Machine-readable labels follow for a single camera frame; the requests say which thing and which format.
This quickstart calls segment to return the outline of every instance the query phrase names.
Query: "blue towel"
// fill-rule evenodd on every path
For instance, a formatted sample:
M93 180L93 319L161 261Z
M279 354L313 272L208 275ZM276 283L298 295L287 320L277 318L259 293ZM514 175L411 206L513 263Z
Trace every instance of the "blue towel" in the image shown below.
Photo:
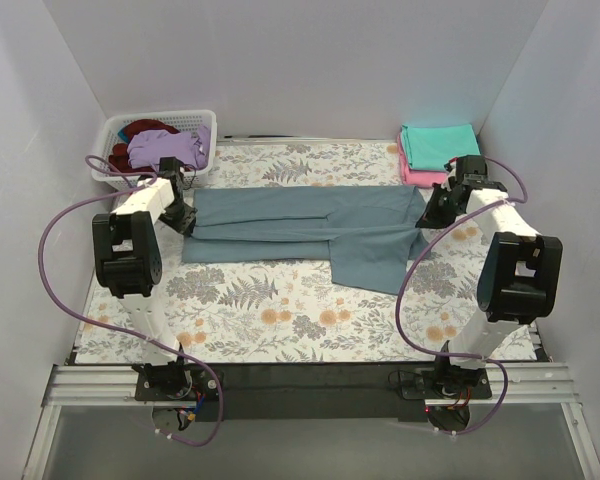
M454 157L480 155L471 125L444 128L402 126L402 146L412 170L444 172Z
M196 190L185 263L330 260L334 283L397 294L427 242L413 186Z

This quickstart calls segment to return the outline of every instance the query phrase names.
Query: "dark red cloth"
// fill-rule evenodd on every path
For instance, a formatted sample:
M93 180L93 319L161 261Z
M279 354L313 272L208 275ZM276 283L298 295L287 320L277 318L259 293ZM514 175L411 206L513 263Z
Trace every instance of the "dark red cloth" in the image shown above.
M147 130L166 130L169 133L180 133L180 130L171 125L162 123L160 120L151 120L148 118L130 123L122 129L122 133L124 133L129 141L131 141L134 136Z
M122 129L122 133L131 141L134 136L147 130L166 130L169 133L180 133L175 127L162 123L159 120L151 120L144 118L136 120ZM127 144L118 143L113 146L111 155L109 155L109 163L120 170L122 173L151 173L151 167L131 168L129 166L129 154L127 153Z

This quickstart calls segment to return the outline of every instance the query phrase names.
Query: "stack of folded towels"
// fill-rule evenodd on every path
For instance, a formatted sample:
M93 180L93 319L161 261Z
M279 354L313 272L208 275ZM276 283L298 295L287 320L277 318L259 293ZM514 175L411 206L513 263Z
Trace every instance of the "stack of folded towels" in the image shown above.
M402 126L398 135L400 176L405 185L430 188L444 183L446 163L464 155L480 155L471 125L443 128Z

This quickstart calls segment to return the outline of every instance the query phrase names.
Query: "gray floor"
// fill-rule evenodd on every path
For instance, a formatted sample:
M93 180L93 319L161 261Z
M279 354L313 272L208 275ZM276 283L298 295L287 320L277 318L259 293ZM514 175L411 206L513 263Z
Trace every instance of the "gray floor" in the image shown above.
M472 416L487 408L473 407ZM45 478L583 478L560 405L505 405L487 427L456 440L389 419L233 421L195 449L156 436L150 422L141 407L64 407ZM209 428L185 433L201 438Z

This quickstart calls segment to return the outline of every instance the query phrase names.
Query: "pink towel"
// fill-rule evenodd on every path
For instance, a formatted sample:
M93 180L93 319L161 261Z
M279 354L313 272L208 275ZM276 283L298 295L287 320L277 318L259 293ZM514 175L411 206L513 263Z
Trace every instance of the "pink towel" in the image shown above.
M398 155L400 156L400 175L405 185L415 185L421 188L431 188L434 183L444 183L447 179L445 172L429 172L425 170L410 170L407 155L402 148L402 141L398 134Z

